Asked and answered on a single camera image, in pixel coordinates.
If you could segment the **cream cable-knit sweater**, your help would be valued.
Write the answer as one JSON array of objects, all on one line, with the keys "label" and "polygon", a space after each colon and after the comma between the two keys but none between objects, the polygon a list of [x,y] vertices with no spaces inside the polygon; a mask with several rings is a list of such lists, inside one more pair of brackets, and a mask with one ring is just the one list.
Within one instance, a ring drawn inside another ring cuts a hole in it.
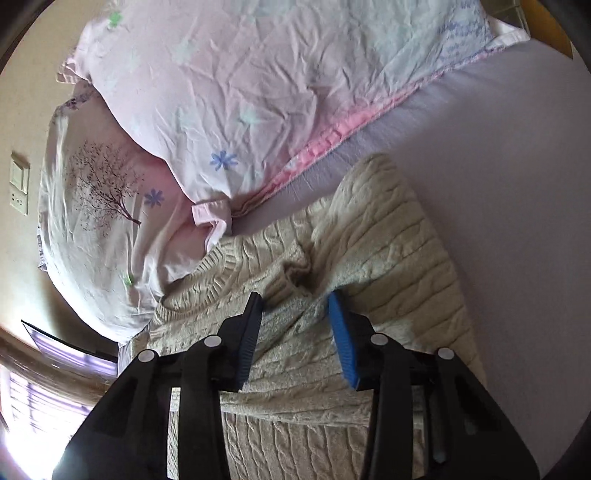
[{"label": "cream cable-knit sweater", "polygon": [[256,233],[222,239],[120,358],[183,351],[259,293],[264,312],[249,380],[221,396],[231,477],[354,479],[372,396],[342,377],[327,316],[335,290],[377,331],[421,352],[448,347],[485,378],[453,261],[384,154],[356,163],[331,195]]}]

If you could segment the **flat screen television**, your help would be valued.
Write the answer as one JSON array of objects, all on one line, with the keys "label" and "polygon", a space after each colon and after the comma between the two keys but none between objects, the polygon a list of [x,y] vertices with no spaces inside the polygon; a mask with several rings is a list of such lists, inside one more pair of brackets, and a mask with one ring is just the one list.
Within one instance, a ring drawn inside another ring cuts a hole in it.
[{"label": "flat screen television", "polygon": [[64,342],[24,320],[24,329],[33,343],[54,366],[66,368],[78,374],[112,382],[118,374],[117,357],[101,351],[91,351]]}]

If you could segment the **pillow with tree print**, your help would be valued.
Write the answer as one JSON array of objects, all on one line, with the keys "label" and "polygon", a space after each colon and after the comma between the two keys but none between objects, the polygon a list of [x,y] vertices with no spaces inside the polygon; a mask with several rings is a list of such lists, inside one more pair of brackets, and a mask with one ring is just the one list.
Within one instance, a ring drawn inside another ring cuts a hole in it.
[{"label": "pillow with tree print", "polygon": [[224,203],[192,203],[85,81],[51,118],[38,212],[54,286],[116,343],[149,323],[169,285],[197,268],[230,223]]}]

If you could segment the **pink floral pillow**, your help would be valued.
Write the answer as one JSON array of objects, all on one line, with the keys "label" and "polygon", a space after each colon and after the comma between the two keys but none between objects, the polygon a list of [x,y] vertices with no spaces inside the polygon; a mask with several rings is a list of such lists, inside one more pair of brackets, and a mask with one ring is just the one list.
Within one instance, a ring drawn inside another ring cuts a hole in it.
[{"label": "pink floral pillow", "polygon": [[443,73],[525,42],[478,1],[112,1],[58,69],[228,227]]}]

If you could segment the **white wall socket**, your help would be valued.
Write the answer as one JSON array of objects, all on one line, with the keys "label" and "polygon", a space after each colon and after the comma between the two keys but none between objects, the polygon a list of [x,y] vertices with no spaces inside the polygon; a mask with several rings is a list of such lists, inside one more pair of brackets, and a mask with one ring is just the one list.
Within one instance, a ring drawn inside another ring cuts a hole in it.
[{"label": "white wall socket", "polygon": [[14,185],[9,186],[10,205],[20,214],[28,215],[28,196]]}]

